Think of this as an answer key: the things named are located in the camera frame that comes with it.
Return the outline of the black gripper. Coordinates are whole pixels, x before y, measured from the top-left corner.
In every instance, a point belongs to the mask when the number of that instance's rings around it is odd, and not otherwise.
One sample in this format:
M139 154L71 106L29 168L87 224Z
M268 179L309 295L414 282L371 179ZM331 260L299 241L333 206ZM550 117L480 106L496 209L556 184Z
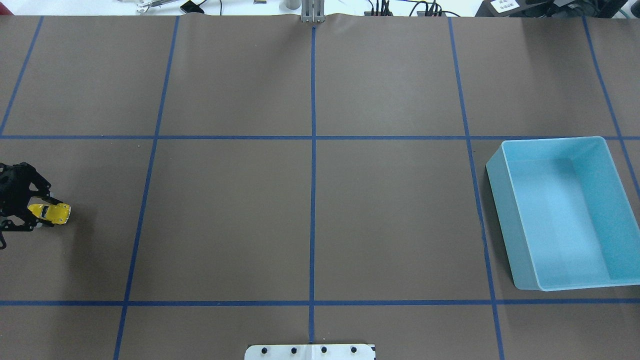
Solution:
M54 227L47 219L35 217L29 209L30 198L59 205L61 200L51 194L51 183L27 162L1 164L0 176L0 249L6 249L4 232L31 232L36 228Z

